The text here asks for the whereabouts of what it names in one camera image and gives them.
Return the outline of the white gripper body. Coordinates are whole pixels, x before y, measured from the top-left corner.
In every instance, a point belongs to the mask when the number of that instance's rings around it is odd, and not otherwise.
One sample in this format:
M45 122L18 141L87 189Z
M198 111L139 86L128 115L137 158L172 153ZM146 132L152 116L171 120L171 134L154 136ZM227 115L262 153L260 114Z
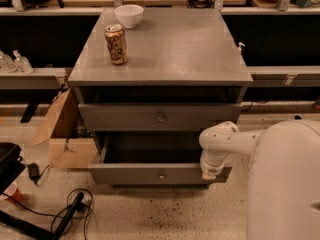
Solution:
M219 174L220 174L219 170L209 170L207 172L202 172L202 179L215 180Z

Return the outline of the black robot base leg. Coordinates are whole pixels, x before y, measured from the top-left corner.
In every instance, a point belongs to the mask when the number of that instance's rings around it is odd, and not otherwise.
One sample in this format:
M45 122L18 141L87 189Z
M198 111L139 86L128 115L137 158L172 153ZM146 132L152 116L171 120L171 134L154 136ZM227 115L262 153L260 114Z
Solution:
M295 119L295 120L302 120L301 116L299 116L299 115L295 115L295 116L294 116L294 119Z

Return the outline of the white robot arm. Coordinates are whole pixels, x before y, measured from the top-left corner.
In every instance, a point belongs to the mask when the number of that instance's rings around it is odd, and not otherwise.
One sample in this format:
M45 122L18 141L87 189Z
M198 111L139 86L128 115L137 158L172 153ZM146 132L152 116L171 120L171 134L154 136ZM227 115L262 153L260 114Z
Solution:
M320 122L244 131L227 121L202 131L200 167L216 177L230 154L250 157L247 240L320 240Z

